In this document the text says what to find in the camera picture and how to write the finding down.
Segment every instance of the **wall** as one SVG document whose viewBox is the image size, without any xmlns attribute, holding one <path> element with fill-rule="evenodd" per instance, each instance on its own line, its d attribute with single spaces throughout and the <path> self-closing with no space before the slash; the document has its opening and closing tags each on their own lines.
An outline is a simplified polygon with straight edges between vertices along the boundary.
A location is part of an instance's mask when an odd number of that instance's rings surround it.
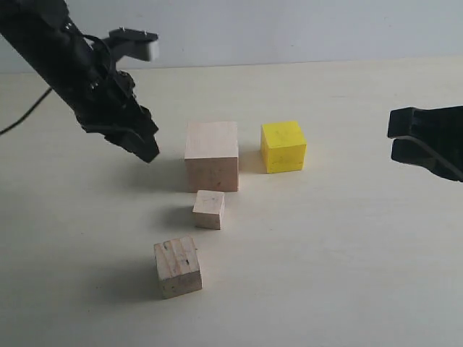
<svg viewBox="0 0 463 347">
<path fill-rule="evenodd" d="M 155 63 L 185 67 L 463 53 L 458 0 L 68 0 L 85 33 L 156 32 Z M 28 70 L 0 40 L 0 72 Z"/>
</svg>

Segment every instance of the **yellow block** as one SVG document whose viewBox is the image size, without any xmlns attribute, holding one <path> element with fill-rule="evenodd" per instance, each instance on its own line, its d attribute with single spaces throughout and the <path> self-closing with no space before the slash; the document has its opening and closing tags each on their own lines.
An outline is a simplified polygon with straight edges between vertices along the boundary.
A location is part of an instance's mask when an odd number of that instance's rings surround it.
<svg viewBox="0 0 463 347">
<path fill-rule="evenodd" d="M 267 174 L 302 170 L 306 149 L 307 141 L 296 121 L 262 126 L 260 151 Z"/>
</svg>

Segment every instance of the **black cable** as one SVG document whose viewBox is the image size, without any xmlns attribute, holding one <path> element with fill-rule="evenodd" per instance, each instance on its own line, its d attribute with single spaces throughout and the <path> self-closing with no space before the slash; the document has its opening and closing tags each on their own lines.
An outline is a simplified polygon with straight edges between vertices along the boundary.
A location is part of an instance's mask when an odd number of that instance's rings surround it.
<svg viewBox="0 0 463 347">
<path fill-rule="evenodd" d="M 108 74 L 106 75 L 106 81 L 108 80 L 108 78 L 114 73 L 114 71 L 116 70 L 116 64 L 112 58 L 112 54 L 111 54 L 111 49 L 109 48 L 109 46 L 106 44 L 106 42 L 104 42 L 103 40 L 101 40 L 100 38 L 97 38 L 96 36 L 92 36 L 92 35 L 83 35 L 83 34 L 75 34 L 73 33 L 74 35 L 76 36 L 80 36 L 82 38 L 86 38 L 88 40 L 91 40 L 93 41 L 94 43 L 97 43 L 97 44 L 100 44 L 104 47 L 104 49 L 106 50 L 106 52 L 108 53 L 108 59 L 109 59 L 109 66 L 108 66 Z M 34 102 L 34 104 L 27 110 L 26 113 L 24 113 L 24 115 L 19 118 L 15 123 L 7 126 L 5 129 L 3 130 L 0 130 L 0 136 L 6 134 L 7 132 L 13 130 L 15 127 L 17 127 L 18 125 L 20 125 L 23 121 L 25 121 L 30 115 L 32 112 L 34 112 L 34 110 L 42 103 L 43 100 L 45 100 L 45 98 L 53 91 L 53 89 L 49 88 L 46 90 L 46 92 L 44 94 L 42 94 L 41 97 L 39 97 L 39 99 L 37 99 L 36 102 Z"/>
<path fill-rule="evenodd" d="M 26 118 L 28 116 L 30 116 L 30 114 L 32 112 L 34 112 L 34 110 L 37 108 L 37 106 L 39 106 L 43 100 L 45 100 L 45 98 L 48 96 L 48 94 L 50 94 L 51 92 L 53 91 L 53 89 L 49 88 L 46 90 L 46 92 L 41 96 L 39 97 L 39 99 L 27 110 L 26 113 L 24 113 L 24 116 L 22 116 L 21 118 L 19 118 L 15 123 L 13 123 L 12 125 L 6 127 L 5 129 L 1 130 L 0 131 L 0 136 L 2 136 L 3 134 L 6 134 L 7 132 L 9 132 L 10 130 L 13 130 L 15 127 L 17 127 L 18 125 L 20 125 L 23 121 L 26 120 Z"/>
</svg>

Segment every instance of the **small wooden cube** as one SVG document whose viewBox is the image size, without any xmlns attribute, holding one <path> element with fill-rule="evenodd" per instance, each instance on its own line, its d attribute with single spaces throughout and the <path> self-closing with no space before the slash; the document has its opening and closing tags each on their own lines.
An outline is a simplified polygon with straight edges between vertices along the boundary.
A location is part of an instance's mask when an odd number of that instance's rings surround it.
<svg viewBox="0 0 463 347">
<path fill-rule="evenodd" d="M 262 126 L 260 151 L 268 174 L 302 170 L 306 149 L 307 141 L 296 121 Z"/>
<path fill-rule="evenodd" d="M 165 299 L 203 287 L 196 247 L 191 236 L 154 245 L 159 286 Z"/>
<path fill-rule="evenodd" d="M 189 123 L 185 164 L 192 192 L 237 192 L 237 123 Z"/>
<path fill-rule="evenodd" d="M 222 228 L 224 219 L 225 194 L 223 192 L 211 192 L 199 190 L 196 196 L 193 215 L 197 227 L 216 229 Z"/>
</svg>

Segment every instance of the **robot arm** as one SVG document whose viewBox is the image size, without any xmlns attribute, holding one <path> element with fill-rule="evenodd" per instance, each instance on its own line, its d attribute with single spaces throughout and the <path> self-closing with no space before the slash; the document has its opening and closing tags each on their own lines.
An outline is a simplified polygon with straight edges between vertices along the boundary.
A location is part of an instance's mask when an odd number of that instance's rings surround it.
<svg viewBox="0 0 463 347">
<path fill-rule="evenodd" d="M 121 28 L 103 40 L 83 35 L 64 0 L 0 0 L 0 34 L 69 105 L 86 132 L 102 134 L 147 163 L 159 154 L 150 111 L 138 104 L 131 76 L 115 67 L 123 56 L 150 60 L 156 34 Z"/>
</svg>

